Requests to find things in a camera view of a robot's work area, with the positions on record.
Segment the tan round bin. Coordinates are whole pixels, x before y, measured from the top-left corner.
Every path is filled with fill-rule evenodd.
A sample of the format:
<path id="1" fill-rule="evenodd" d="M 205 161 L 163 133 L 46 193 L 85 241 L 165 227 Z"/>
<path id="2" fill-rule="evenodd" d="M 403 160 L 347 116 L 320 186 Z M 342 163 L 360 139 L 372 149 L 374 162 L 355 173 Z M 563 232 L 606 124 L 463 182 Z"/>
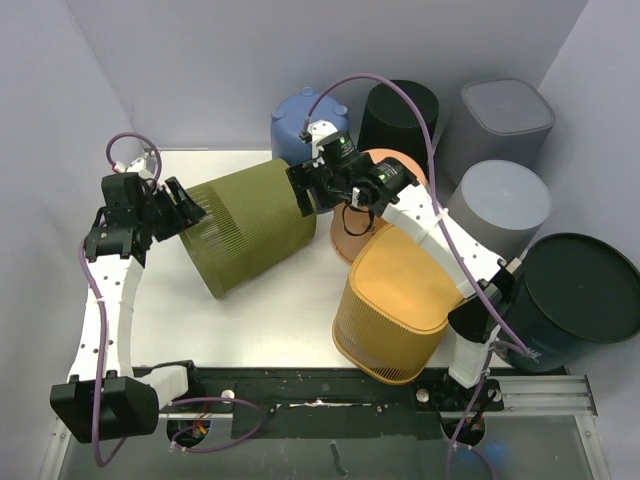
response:
<path id="1" fill-rule="evenodd" d="M 419 164 L 410 156 L 392 149 L 375 148 L 366 150 L 375 163 L 379 163 L 387 157 L 398 159 L 408 168 L 424 186 L 427 179 Z M 352 264 L 366 243 L 382 228 L 386 222 L 378 217 L 373 218 L 373 223 L 368 227 L 370 219 L 368 213 L 358 212 L 344 204 L 334 208 L 334 216 L 330 226 L 330 241 L 338 254 L 345 262 Z"/>

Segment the green mesh square basket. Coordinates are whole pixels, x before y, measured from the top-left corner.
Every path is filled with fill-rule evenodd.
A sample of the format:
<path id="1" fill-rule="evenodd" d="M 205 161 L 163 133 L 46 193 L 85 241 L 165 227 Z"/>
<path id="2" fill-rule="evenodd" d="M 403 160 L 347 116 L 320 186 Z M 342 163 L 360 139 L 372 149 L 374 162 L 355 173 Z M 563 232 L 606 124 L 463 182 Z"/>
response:
<path id="1" fill-rule="evenodd" d="M 180 234 L 216 299 L 272 268 L 311 241 L 314 213 L 303 216 L 286 174 L 273 159 L 187 189 L 206 215 Z"/>

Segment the blue round bin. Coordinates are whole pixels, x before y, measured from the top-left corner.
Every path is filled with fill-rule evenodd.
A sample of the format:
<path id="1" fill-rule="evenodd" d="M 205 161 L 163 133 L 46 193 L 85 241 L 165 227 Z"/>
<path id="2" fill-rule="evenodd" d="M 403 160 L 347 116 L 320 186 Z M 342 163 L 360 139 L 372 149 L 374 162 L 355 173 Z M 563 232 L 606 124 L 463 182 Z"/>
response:
<path id="1" fill-rule="evenodd" d="M 270 140 L 273 158 L 296 165 L 311 157 L 311 145 L 303 143 L 299 137 L 306 115 L 320 96 L 311 87 L 304 87 L 299 93 L 281 101 L 271 112 Z M 348 108 L 335 98 L 325 96 L 313 112 L 311 122 L 326 120 L 339 130 L 349 129 Z"/>

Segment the black ribbed round bin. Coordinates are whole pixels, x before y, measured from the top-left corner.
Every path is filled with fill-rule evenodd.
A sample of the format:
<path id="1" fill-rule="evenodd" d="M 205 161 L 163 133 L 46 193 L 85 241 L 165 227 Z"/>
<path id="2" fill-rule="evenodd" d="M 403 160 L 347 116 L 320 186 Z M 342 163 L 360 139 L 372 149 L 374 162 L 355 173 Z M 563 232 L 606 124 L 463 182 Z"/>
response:
<path id="1" fill-rule="evenodd" d="M 393 80 L 420 110 L 433 137 L 439 100 L 426 86 L 411 80 Z M 357 147 L 360 151 L 386 148 L 411 157 L 428 174 L 424 136 L 409 106 L 388 86 L 378 84 L 368 94 Z"/>

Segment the tan mesh square basket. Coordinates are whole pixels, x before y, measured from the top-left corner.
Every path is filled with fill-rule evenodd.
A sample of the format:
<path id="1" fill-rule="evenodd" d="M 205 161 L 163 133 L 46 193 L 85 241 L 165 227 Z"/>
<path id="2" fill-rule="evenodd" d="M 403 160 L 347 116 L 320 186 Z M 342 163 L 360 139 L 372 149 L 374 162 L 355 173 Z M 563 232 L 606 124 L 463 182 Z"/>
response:
<path id="1" fill-rule="evenodd" d="M 353 262 L 332 324 L 337 350 L 388 385 L 415 379 L 463 296 L 446 272 L 399 228 L 386 225 Z"/>

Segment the light grey round bin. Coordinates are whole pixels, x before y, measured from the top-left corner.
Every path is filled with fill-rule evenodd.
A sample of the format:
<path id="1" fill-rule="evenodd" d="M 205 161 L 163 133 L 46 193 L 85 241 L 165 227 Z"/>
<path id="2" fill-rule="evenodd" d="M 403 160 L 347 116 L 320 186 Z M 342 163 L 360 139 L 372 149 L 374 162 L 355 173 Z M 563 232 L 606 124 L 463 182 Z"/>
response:
<path id="1" fill-rule="evenodd" d="M 510 161 L 487 160 L 463 175 L 446 207 L 475 240 L 510 260 L 527 248 L 552 203 L 546 184 L 533 171 Z"/>

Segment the grey mesh square basket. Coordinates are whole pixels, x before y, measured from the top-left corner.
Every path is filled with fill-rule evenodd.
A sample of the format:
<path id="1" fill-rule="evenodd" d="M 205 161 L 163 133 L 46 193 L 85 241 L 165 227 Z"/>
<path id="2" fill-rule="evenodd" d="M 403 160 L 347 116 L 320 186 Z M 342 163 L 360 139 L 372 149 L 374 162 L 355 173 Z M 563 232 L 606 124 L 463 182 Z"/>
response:
<path id="1" fill-rule="evenodd" d="M 487 160 L 533 169 L 555 120 L 549 103 L 523 80 L 468 83 L 437 143 L 436 172 L 457 185 L 467 170 Z"/>

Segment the dark navy round bin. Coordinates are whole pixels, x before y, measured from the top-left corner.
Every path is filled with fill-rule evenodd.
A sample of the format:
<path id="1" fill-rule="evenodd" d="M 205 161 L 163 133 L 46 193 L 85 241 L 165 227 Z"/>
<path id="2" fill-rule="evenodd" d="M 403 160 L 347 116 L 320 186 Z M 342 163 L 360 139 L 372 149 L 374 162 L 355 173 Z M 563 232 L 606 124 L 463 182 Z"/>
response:
<path id="1" fill-rule="evenodd" d="M 531 351 L 505 350 L 512 367 L 548 372 L 639 333 L 639 270 L 596 238 L 556 233 L 523 261 L 516 297 L 504 319 Z"/>

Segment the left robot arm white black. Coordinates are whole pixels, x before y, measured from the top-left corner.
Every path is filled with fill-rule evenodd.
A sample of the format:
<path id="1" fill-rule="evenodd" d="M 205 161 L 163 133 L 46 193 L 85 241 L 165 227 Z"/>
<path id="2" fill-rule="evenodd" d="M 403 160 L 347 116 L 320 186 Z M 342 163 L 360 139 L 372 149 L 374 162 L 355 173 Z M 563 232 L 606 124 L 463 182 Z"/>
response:
<path id="1" fill-rule="evenodd" d="M 162 363 L 135 377 L 131 362 L 134 303 L 153 242 L 195 226 L 204 210 L 179 181 L 159 184 L 137 173 L 106 176 L 103 206 L 79 248 L 88 293 L 79 347 L 50 405 L 83 444 L 149 435 L 161 409 L 200 405 L 204 387 L 191 360 Z"/>

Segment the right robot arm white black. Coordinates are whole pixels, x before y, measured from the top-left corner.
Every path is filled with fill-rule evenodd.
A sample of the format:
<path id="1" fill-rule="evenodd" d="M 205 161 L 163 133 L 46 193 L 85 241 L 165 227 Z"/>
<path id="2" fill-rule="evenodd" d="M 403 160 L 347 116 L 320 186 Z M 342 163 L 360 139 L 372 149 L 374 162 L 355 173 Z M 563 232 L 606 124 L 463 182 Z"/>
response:
<path id="1" fill-rule="evenodd" d="M 301 212 L 344 206 L 384 222 L 351 266 L 332 325 L 336 348 L 377 380 L 403 385 L 452 330 L 445 395 L 469 408 L 507 328 L 498 311 L 507 300 L 498 289 L 505 261 L 458 225 L 397 156 L 374 159 L 330 124 L 300 137 L 312 155 L 287 175 Z"/>

